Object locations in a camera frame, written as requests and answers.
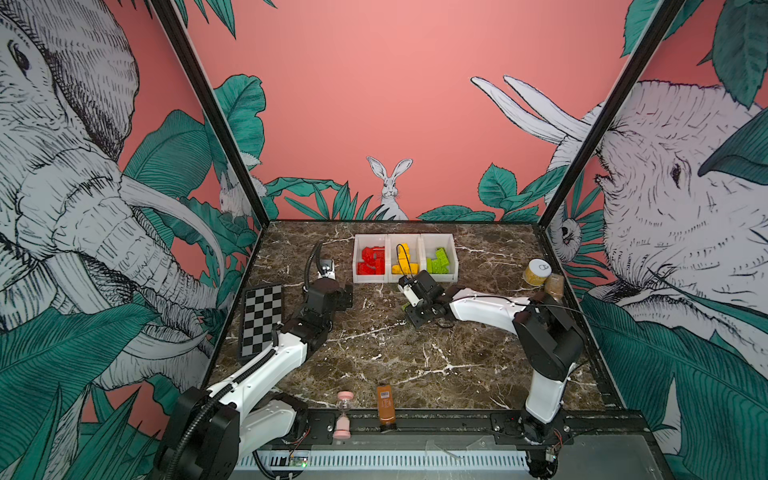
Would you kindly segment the green lego brick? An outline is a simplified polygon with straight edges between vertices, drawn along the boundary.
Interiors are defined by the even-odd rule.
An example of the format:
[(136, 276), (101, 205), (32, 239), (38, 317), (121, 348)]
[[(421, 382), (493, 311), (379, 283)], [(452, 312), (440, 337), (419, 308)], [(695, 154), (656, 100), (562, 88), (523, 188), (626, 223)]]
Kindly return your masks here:
[(427, 261), (427, 272), (430, 274), (449, 274), (450, 265), (438, 263), (432, 259), (429, 259)]
[(435, 261), (439, 263), (440, 265), (449, 265), (450, 260), (448, 258), (447, 252), (444, 248), (438, 248), (435, 253)]

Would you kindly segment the red arch lego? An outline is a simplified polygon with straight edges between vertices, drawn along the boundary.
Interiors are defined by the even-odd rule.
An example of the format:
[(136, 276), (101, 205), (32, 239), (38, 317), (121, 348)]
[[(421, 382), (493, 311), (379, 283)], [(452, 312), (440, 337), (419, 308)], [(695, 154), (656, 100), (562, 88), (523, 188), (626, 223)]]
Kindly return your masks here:
[(364, 259), (363, 260), (366, 264), (368, 264), (371, 267), (371, 269), (375, 270), (375, 273), (377, 275), (381, 275), (385, 272), (385, 256), (383, 258), (378, 258), (376, 260), (369, 260), (369, 261), (365, 261)]

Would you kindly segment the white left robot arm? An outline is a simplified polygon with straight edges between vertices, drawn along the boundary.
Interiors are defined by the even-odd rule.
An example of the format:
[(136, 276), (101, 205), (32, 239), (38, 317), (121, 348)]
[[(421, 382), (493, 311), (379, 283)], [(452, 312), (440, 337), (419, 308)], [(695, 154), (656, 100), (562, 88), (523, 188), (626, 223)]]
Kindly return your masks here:
[(228, 479), (243, 457), (264, 444), (291, 433), (303, 436), (296, 426), (302, 402), (256, 405), (323, 346), (334, 314), (352, 305), (352, 284), (313, 281), (303, 303), (273, 331), (267, 349), (213, 387), (191, 387), (178, 397), (148, 477)]

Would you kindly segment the red lego brick long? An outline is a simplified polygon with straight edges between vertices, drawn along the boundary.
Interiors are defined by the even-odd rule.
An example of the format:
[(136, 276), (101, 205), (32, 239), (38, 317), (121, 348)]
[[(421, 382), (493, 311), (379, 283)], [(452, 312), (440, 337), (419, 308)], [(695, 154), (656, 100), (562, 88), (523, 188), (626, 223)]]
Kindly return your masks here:
[(358, 275), (373, 275), (374, 273), (375, 273), (375, 270), (371, 269), (371, 267), (365, 262), (359, 262), (357, 264)]

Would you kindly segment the red lego stack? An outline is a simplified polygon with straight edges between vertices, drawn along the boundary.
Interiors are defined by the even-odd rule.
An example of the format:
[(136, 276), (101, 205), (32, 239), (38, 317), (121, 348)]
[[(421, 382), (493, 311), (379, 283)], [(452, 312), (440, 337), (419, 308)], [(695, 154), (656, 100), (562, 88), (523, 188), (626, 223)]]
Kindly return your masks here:
[(383, 246), (365, 247), (362, 250), (362, 258), (365, 261), (376, 260), (385, 256), (386, 249)]

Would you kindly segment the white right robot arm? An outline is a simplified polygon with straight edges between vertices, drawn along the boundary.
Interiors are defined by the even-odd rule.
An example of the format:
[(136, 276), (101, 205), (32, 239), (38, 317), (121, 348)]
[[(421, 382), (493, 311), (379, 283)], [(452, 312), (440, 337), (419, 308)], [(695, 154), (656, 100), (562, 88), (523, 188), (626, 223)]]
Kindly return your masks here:
[(458, 285), (444, 289), (425, 270), (400, 277), (397, 285), (408, 301), (406, 317), (416, 328), (445, 319), (514, 334), (533, 369), (522, 421), (533, 427), (554, 423), (585, 346), (584, 334), (565, 306), (544, 291), (509, 297)]

